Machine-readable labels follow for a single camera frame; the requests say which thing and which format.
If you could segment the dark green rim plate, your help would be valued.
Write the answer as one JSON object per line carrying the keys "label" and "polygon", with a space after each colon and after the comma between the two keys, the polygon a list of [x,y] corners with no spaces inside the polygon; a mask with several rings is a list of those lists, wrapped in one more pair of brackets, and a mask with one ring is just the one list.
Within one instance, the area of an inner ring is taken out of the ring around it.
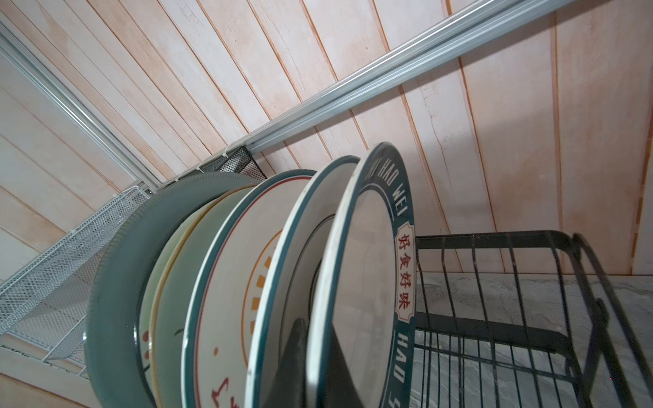
{"label": "dark green rim plate", "polygon": [[324,407],[336,331],[364,407],[407,407],[413,381],[417,243],[405,163],[391,143],[357,164],[338,205],[309,323],[305,397]]}

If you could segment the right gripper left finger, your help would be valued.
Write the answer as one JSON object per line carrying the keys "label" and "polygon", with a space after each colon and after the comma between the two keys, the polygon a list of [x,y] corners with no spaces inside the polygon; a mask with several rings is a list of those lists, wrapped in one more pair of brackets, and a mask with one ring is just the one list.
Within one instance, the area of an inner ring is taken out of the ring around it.
{"label": "right gripper left finger", "polygon": [[264,407],[305,407],[307,333],[304,319],[294,321]]}

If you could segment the orange sunburst plate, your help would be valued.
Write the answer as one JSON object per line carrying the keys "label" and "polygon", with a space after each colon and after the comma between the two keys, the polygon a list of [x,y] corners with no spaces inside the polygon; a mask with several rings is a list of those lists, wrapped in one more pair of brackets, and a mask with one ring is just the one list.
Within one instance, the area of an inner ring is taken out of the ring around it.
{"label": "orange sunburst plate", "polygon": [[210,245],[187,312],[184,407],[242,407],[249,350],[272,255],[315,171],[279,173],[247,189]]}

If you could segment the white plate black outline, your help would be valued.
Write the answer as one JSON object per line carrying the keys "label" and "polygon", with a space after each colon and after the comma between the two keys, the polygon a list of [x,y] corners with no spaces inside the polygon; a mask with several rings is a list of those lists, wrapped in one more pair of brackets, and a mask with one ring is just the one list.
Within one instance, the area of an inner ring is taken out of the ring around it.
{"label": "white plate black outline", "polygon": [[264,407],[294,321],[311,323],[328,236],[360,159],[342,156],[313,175],[299,193],[274,251],[251,343],[245,405]]}

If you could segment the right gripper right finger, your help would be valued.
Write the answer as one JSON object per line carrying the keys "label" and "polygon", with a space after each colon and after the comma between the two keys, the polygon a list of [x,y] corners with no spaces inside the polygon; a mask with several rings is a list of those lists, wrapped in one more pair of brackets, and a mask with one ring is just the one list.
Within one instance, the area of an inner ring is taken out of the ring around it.
{"label": "right gripper right finger", "polygon": [[332,331],[326,368],[326,384],[322,398],[324,407],[362,407],[336,331]]}

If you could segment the black wire dish rack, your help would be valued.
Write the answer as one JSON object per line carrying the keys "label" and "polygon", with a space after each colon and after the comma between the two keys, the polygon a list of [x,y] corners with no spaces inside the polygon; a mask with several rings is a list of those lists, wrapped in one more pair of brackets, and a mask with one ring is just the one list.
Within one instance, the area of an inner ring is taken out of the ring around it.
{"label": "black wire dish rack", "polygon": [[649,407],[652,279],[559,231],[420,236],[413,407]]}

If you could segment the large teal green plate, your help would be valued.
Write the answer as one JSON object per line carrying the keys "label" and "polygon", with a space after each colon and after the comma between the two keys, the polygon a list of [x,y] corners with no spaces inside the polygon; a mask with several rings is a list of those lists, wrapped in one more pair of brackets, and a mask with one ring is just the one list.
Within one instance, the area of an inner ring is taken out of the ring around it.
{"label": "large teal green plate", "polygon": [[102,406],[154,406],[137,328],[153,267],[168,239],[190,215],[228,191],[257,183],[238,173],[184,178],[140,205],[112,238],[95,274],[85,319],[85,362]]}

